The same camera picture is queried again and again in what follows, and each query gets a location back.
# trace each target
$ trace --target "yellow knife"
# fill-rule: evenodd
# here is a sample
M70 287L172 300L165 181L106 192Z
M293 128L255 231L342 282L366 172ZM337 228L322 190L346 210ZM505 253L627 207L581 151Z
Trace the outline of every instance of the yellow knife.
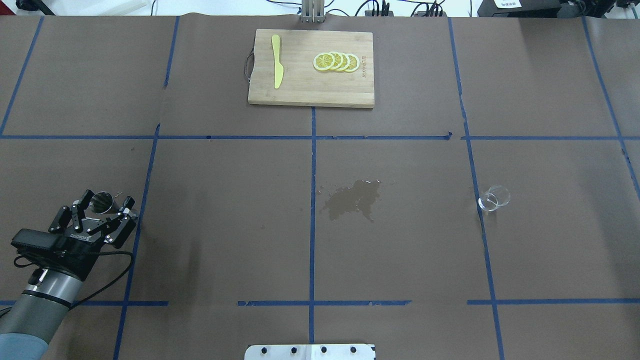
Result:
M284 76L284 66L280 63L280 35L271 37L271 45L273 46L273 63L275 64L273 87L279 88L282 84L282 76Z

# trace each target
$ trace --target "glass cup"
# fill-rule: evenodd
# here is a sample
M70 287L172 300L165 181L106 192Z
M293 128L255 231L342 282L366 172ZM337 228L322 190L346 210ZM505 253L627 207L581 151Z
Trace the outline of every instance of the glass cup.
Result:
M496 211L498 208L509 204L511 194L502 185L493 185L478 198L478 205L483 211Z

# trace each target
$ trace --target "water spill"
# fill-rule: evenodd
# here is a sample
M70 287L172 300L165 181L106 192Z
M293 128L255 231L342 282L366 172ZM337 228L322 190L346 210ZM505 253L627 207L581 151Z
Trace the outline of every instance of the water spill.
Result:
M380 181L357 180L353 186L339 188L329 194L329 200L324 203L324 209L329 209L329 218L338 219L344 213L359 212L373 222L371 206L380 197L378 188Z

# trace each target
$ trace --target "brown table surface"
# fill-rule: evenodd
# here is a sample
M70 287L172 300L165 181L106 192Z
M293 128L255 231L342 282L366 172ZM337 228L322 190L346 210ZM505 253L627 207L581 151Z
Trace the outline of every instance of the brown table surface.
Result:
M373 32L375 108L249 105L257 28ZM0 304L29 276L13 235L91 188L138 201L136 265L66 317L46 359L277 343L638 359L638 34L599 19L0 17ZM340 213L328 201L358 181L371 213ZM480 215L493 184L511 203ZM80 295L125 265L101 258Z

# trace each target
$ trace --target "lemon slice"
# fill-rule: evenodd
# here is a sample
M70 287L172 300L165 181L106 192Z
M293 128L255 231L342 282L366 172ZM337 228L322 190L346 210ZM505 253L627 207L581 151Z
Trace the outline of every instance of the lemon slice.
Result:
M334 62L335 57L332 53L319 53L314 58L314 67L318 71L327 71L331 69Z
M349 56L347 56L347 54L345 53L340 53L342 55L342 57L346 60L341 67L335 69L336 71L345 71L346 69L349 68L349 64L351 64L351 58Z
M345 54L349 58L349 66L344 69L344 72L354 72L360 67L360 59L354 54Z
M331 67L331 70L335 70L339 67L342 67L344 63L347 61L346 57L344 56L344 53L338 53L337 51L332 51L331 53L335 57L335 61L333 62L333 66Z

